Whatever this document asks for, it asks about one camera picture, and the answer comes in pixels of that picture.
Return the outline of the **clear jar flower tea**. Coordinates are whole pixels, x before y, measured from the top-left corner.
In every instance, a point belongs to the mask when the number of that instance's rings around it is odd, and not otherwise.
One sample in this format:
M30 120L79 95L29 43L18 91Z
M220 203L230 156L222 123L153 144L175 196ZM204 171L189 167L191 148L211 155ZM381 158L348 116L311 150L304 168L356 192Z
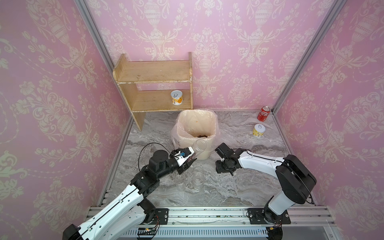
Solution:
M206 149L206 142L202 139L197 139L193 145L189 147L189 150L192 153L191 158L197 160L206 160L209 157Z
M204 175L201 175L201 174L193 175L192 184L193 184L194 190L196 190L197 192L200 192L204 186L204 183L205 183Z

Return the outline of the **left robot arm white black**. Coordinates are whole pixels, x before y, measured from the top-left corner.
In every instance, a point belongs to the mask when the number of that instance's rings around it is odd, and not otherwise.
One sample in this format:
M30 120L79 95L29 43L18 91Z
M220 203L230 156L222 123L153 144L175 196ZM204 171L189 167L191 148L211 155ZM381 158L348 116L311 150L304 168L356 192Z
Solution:
M98 214L76 226L71 224L63 232L64 240L116 240L127 230L142 223L151 223L155 206L147 199L160 185L160 179L177 172L182 174L196 160L192 147L168 153L153 153L130 184Z

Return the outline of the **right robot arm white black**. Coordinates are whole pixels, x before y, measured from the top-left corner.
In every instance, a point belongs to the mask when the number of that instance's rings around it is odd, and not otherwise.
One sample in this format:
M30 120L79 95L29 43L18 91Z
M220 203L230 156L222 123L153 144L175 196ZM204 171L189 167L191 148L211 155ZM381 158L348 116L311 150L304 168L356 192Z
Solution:
M317 179L310 170L294 155L286 157L268 157L247 149L231 149L225 143L215 152L221 158L216 161L218 174L233 174L238 169L256 170L276 178L281 191L265 205L262 214L272 223L295 204L303 205L312 197Z

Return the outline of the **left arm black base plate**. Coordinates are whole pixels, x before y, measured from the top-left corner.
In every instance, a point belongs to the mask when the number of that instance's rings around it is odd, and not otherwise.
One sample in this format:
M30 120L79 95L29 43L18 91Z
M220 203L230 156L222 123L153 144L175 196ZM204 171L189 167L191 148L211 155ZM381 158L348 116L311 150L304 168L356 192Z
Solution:
M144 219L142 225L167 225L169 209L160 208L151 211Z

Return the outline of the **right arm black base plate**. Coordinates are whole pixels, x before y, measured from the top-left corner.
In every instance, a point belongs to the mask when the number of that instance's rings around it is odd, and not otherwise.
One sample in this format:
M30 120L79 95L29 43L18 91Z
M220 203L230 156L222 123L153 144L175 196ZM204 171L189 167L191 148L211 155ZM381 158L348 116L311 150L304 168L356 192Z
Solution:
M285 210L281 215L268 219L264 215L263 208L248 208L246 217L249 219L251 225L290 225L291 219L288 211Z

